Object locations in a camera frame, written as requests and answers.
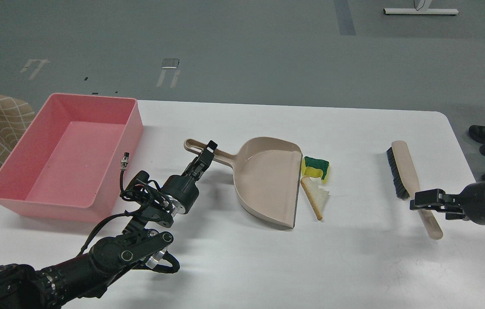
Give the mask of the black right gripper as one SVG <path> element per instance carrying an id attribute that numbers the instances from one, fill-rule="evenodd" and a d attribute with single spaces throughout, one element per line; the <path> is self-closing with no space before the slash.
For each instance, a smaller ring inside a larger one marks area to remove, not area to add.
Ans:
<path id="1" fill-rule="evenodd" d="M 442 205 L 460 205 L 461 209 Z M 415 193 L 410 210 L 430 210 L 445 215 L 446 220 L 466 220 L 485 225 L 485 181 L 466 186 L 458 195 L 447 194 L 440 188 Z"/>

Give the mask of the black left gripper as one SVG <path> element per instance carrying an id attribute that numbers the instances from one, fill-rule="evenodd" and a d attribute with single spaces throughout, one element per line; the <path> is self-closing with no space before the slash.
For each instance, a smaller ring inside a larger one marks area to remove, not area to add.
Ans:
<path id="1" fill-rule="evenodd" d="M 217 143 L 210 140 L 203 150 L 187 166 L 185 176 L 172 175 L 162 186 L 162 193 L 169 196 L 170 201 L 176 206 L 179 214 L 190 211 L 199 196 L 196 182 L 210 167 L 214 157 Z"/>

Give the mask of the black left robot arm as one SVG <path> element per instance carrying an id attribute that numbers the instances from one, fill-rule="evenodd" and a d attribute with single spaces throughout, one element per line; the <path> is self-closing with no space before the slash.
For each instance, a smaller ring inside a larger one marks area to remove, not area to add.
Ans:
<path id="1" fill-rule="evenodd" d="M 213 141 L 201 146 L 184 172 L 170 176 L 163 186 L 144 170 L 124 185 L 126 152 L 121 161 L 120 197 L 139 208 L 100 221 L 70 260 L 41 270 L 27 264 L 1 265 L 0 309 L 60 309 L 76 298 L 102 297 L 131 270 L 178 272 L 180 264 L 168 251 L 173 235 L 146 225 L 172 227 L 175 215 L 191 209 L 199 196 L 196 182 L 210 167 L 216 149 Z"/>

